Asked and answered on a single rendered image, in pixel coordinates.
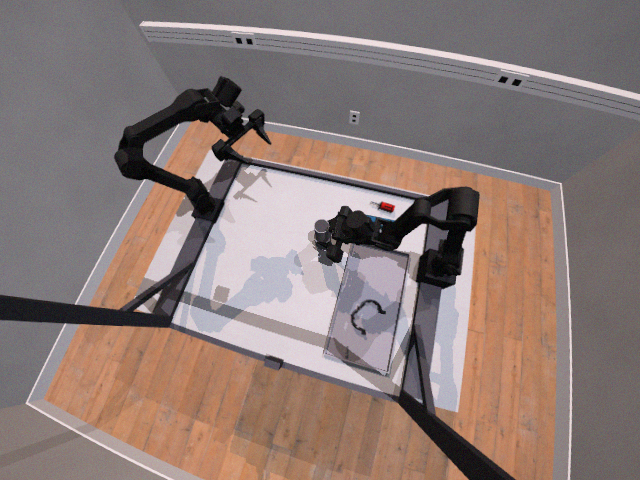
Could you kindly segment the black metal frame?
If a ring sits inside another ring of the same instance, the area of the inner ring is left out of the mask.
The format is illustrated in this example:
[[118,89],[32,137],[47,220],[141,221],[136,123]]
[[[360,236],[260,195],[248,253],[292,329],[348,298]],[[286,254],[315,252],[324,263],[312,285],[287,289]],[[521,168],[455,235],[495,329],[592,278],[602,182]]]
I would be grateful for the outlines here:
[[[119,310],[0,295],[0,320],[169,328],[173,317],[134,310],[193,262],[187,261]],[[398,404],[469,480],[516,480],[436,416],[420,325],[414,324],[413,335],[423,405],[401,390]]]

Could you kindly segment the blue cylinder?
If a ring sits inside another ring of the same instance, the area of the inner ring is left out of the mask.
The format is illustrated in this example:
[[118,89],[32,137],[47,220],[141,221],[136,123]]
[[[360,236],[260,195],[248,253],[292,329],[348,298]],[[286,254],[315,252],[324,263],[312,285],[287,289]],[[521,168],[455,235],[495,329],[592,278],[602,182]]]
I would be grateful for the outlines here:
[[[371,217],[372,221],[375,222],[376,216],[370,216],[370,215],[366,215],[366,216],[367,217]],[[385,218],[382,218],[382,219],[385,219]],[[385,219],[385,220],[392,221],[392,222],[395,221],[395,220],[390,220],[390,219]]]

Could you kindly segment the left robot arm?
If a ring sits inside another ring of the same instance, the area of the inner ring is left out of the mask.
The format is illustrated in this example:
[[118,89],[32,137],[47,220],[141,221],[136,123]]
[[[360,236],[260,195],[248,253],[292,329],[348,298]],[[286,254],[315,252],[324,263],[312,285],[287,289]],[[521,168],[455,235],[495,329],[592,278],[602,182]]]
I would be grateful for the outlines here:
[[[150,164],[143,158],[143,146],[145,142],[183,122],[199,120],[208,123],[210,120],[215,125],[216,118],[224,111],[226,112],[222,114],[222,120],[220,118],[218,121],[230,134],[230,128],[238,121],[244,123],[241,113],[244,113],[245,108],[236,101],[241,91],[233,81],[220,76],[213,91],[209,88],[187,89],[177,96],[170,106],[133,126],[126,127],[118,151],[114,155],[121,174],[129,179],[148,179],[181,191],[187,195],[195,210],[198,210],[197,213],[210,216],[216,202],[210,200],[212,204],[209,201],[208,190],[202,181],[194,176],[184,179]],[[226,110],[220,104],[230,109]]]

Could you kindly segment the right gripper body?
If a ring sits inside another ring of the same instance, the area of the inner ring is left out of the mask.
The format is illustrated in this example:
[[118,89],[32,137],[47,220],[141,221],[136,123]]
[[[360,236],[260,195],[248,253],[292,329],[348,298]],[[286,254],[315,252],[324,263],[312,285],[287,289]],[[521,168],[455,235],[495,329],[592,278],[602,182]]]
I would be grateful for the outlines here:
[[[347,217],[352,212],[353,211],[348,206],[341,206],[341,209],[340,209],[340,212],[339,212],[340,213],[339,217],[341,217],[341,218],[343,218],[344,220],[347,221]],[[357,235],[352,230],[350,230],[350,234],[352,234],[352,236],[350,236],[350,239],[336,241],[335,245],[330,245],[328,247],[328,250],[327,250],[327,253],[326,253],[326,257],[328,257],[334,263],[339,263],[339,262],[341,262],[342,257],[343,257],[343,253],[344,253],[341,250],[342,243],[345,243],[345,244],[353,243],[353,244],[356,244],[356,245],[360,245],[358,243],[358,241],[357,241]]]

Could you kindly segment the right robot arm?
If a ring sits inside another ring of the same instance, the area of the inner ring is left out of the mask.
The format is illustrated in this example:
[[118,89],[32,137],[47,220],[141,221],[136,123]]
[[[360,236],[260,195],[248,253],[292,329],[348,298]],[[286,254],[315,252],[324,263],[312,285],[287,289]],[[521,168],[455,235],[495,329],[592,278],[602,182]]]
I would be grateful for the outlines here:
[[[440,239],[438,254],[432,259],[432,273],[446,277],[458,276],[462,271],[464,249],[461,246],[465,234],[471,232],[477,225],[479,196],[478,191],[467,186],[444,188],[428,197],[416,198],[394,222],[378,217],[375,222],[372,222],[364,212],[356,210],[349,214],[347,221],[341,217],[331,219],[329,232],[332,239],[341,241],[350,239],[352,236],[350,230],[352,230],[357,235],[359,244],[374,245],[383,250],[392,251],[397,249],[403,238],[418,226],[431,224],[448,231],[447,239]],[[438,220],[430,216],[431,207],[448,199],[446,220]],[[383,226],[379,233],[381,225]]]

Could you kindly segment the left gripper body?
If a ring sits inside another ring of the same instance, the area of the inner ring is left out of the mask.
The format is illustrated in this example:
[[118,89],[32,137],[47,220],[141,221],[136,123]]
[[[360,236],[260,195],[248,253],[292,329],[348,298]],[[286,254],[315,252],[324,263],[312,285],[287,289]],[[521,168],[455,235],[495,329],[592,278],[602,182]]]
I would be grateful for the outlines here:
[[[261,116],[263,117],[263,123],[265,124],[265,119],[264,119],[264,113],[259,110],[256,109],[254,112],[252,112],[248,118],[249,118],[249,122],[247,124],[245,124],[244,126],[242,125],[242,122],[237,122],[234,126],[232,126],[230,129],[231,131],[229,132],[230,134],[228,134],[221,126],[220,122],[218,121],[222,114],[225,113],[226,111],[220,113],[218,115],[218,117],[215,120],[215,126],[221,131],[222,134],[225,134],[229,139],[226,140],[225,142],[220,139],[219,141],[217,141],[213,146],[212,146],[212,151],[215,155],[215,157],[221,162],[224,160],[223,155],[221,150],[227,146],[227,144],[229,144],[230,146],[232,146],[237,140],[239,140],[243,135],[245,135],[252,127],[253,130],[256,130],[255,127],[255,121],[258,120]],[[241,133],[241,134],[240,134]],[[234,134],[234,135],[233,135]],[[237,137],[238,136],[238,137]],[[237,138],[236,138],[237,137]],[[219,153],[217,153],[219,152]]]

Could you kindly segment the red screwdriver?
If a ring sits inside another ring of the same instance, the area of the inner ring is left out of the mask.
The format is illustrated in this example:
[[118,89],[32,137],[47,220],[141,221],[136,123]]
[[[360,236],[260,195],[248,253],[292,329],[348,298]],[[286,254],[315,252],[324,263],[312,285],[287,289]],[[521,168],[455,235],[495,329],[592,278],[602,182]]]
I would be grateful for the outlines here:
[[395,208],[394,205],[391,205],[391,204],[388,204],[388,203],[384,203],[382,201],[381,201],[381,203],[377,203],[377,205],[380,206],[379,207],[380,209],[383,209],[383,210],[386,210],[386,211],[389,211],[389,212],[393,212],[394,208]]

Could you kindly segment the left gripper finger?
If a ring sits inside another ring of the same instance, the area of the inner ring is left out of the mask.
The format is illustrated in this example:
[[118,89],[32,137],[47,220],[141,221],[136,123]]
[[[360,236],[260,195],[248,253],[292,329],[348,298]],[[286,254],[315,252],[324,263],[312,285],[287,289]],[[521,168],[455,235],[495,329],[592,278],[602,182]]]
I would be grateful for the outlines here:
[[255,121],[255,127],[256,127],[256,133],[265,141],[267,142],[269,145],[271,145],[271,141],[268,138],[265,130],[264,130],[264,123],[263,123],[263,118],[260,117],[258,120]]
[[[239,161],[249,165],[249,162],[244,157],[242,157],[239,153],[237,153],[229,144],[226,147],[224,147],[221,150],[221,152],[226,161],[230,159],[230,160]],[[231,153],[232,155],[229,153]]]

